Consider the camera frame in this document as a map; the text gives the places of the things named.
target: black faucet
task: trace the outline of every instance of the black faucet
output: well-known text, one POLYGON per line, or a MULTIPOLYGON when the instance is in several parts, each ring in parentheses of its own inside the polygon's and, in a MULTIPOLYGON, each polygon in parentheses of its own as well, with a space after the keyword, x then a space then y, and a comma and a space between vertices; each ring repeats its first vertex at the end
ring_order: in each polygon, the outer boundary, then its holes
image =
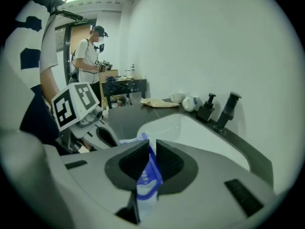
POLYGON ((242 98, 239 94, 234 92, 230 93, 227 103, 217 121, 214 125, 214 130, 217 132, 222 132, 224 126, 227 124, 228 120, 233 120, 234 109, 237 104, 238 99, 242 98))

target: dark gray countertop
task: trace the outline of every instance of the dark gray countertop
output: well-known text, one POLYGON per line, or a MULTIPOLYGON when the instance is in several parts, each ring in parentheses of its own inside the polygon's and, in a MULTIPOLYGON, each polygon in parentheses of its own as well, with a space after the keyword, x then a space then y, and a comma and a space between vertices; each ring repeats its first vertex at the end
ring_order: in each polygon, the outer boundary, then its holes
POLYGON ((251 172, 273 187, 272 163, 268 158, 245 140, 226 128, 223 130, 222 134, 215 132, 213 130, 215 121, 210 120, 208 123, 205 123, 201 119, 197 119, 196 111, 191 113, 187 112, 182 106, 174 108, 153 108, 143 104, 135 104, 110 109, 108 113, 109 126, 114 130, 119 139, 131 139, 137 136, 138 130, 145 123, 174 113, 184 114, 195 119, 210 129, 215 135, 218 135, 220 138, 231 144, 246 157, 250 164, 251 172))

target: dark pants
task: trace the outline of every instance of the dark pants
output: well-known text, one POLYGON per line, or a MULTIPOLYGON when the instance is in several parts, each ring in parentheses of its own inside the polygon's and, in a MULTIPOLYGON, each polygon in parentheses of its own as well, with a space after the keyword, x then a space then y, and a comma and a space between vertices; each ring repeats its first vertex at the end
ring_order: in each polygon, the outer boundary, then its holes
POLYGON ((100 89, 100 82, 90 84, 93 92, 95 93, 97 99, 100 101, 99 106, 102 106, 102 97, 101 97, 101 89, 100 89))

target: black soap dispenser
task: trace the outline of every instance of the black soap dispenser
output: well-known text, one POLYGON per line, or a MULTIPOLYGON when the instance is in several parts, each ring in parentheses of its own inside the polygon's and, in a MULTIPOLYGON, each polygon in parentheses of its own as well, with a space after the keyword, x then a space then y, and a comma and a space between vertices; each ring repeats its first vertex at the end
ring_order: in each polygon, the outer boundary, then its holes
POLYGON ((208 122, 211 118, 212 113, 214 112, 215 108, 213 107, 213 98, 216 97, 215 94, 209 94, 210 98, 208 101, 205 101, 203 106, 199 107, 197 117, 203 119, 205 122, 208 122))

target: white sink basin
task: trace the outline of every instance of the white sink basin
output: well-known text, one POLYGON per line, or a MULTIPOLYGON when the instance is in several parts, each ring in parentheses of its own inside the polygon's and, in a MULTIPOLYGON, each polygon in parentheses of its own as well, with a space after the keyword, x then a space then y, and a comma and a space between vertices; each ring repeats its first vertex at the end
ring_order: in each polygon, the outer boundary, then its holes
POLYGON ((144 124, 137 136, 146 133, 156 151, 156 139, 181 143, 223 155, 250 171, 247 159, 204 125, 183 114, 172 114, 144 124))

